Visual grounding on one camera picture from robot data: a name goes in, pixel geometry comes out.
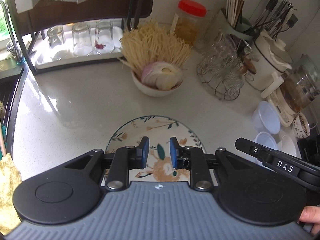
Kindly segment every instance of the metal bolt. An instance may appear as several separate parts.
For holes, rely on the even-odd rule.
[[[107,186],[108,186],[108,188],[111,188],[111,189],[119,189],[119,188],[122,188],[123,183],[119,180],[113,180],[113,181],[110,181],[107,184]]]
[[[201,180],[196,183],[196,187],[199,189],[209,189],[211,187],[211,183],[207,180]]]

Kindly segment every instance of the plate rim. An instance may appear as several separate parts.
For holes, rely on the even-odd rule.
[[[111,138],[109,139],[108,144],[107,144],[106,149],[105,149],[104,152],[107,151],[108,146],[109,146],[109,144],[110,144],[113,136],[114,136],[122,127],[124,127],[125,125],[127,125],[128,123],[130,123],[130,122],[132,122],[132,121],[134,121],[134,120],[141,119],[142,117],[150,117],[150,116],[170,118],[170,119],[172,119],[172,120],[174,120],[174,121],[176,121],[176,122],[181,123],[181,124],[182,124],[184,127],[186,127],[188,130],[192,131],[192,132],[198,137],[198,139],[200,140],[200,142],[202,143],[202,140],[199,138],[199,136],[198,136],[192,129],[190,129],[188,126],[186,126],[184,123],[182,123],[182,122],[180,122],[180,121],[178,121],[178,120],[176,120],[176,119],[174,119],[174,118],[171,118],[171,117],[167,117],[167,116],[163,116],[163,115],[149,114],[149,115],[144,115],[144,116],[140,116],[140,117],[134,118],[134,119],[126,122],[125,124],[121,125],[121,126],[112,134],[112,136],[111,136]],[[203,145],[203,143],[202,143],[202,148],[203,148],[203,151],[204,151],[204,152],[207,152],[207,150],[205,149],[205,146]]]

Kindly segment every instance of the red lid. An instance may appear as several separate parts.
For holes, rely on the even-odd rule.
[[[192,0],[181,0],[178,4],[178,8],[188,14],[199,17],[204,17],[207,13],[207,10],[202,4]]]

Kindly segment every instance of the onion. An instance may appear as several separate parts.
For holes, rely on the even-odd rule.
[[[144,67],[141,82],[159,90],[170,90],[182,82],[182,71],[167,62],[154,62]]]

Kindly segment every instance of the white tray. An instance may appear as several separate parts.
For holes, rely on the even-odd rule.
[[[92,45],[94,46],[94,33],[95,33],[95,28],[91,28],[91,41]],[[66,44],[70,50],[70,53],[68,56],[64,59],[60,60],[55,60],[52,61],[52,59],[49,57],[49,42],[48,39],[44,39],[43,41],[40,42],[40,44],[37,46],[37,52],[34,56],[35,62],[35,68],[36,69],[44,69],[44,68],[50,68],[50,67],[55,67],[55,66],[61,66],[61,65],[67,65],[71,63],[77,63],[77,62],[85,62],[85,61],[92,61],[92,60],[100,60],[100,59],[108,59],[108,58],[117,58],[117,57],[122,57],[122,53],[120,51],[121,48],[121,43],[120,39],[123,35],[122,29],[119,27],[114,26],[113,27],[113,41],[115,43],[115,50],[111,53],[104,53],[104,54],[95,54],[94,51],[92,54],[89,56],[81,56],[77,57],[74,56],[72,51],[72,32],[65,32],[64,33],[65,38],[66,38]]]

